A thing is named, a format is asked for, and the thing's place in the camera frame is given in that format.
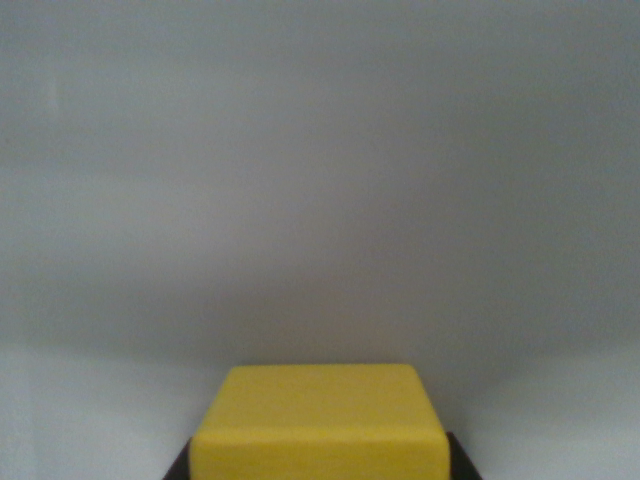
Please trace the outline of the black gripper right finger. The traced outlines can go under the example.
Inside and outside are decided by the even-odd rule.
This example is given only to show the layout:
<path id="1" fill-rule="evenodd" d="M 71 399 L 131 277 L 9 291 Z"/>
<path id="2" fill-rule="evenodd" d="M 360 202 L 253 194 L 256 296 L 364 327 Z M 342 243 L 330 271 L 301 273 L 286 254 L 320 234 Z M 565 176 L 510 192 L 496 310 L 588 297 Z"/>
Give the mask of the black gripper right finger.
<path id="1" fill-rule="evenodd" d="M 450 479 L 482 480 L 482 476 L 454 433 L 449 431 L 446 436 L 450 450 Z"/>

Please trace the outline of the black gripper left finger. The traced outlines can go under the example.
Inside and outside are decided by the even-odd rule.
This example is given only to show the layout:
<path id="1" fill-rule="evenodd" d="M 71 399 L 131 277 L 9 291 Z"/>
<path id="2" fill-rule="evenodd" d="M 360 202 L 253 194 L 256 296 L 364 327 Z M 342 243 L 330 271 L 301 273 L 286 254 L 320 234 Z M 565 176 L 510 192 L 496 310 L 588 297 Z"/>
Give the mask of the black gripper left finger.
<path id="1" fill-rule="evenodd" d="M 191 440 L 188 440 L 179 452 L 173 463 L 165 473 L 163 480 L 190 480 L 189 449 Z"/>

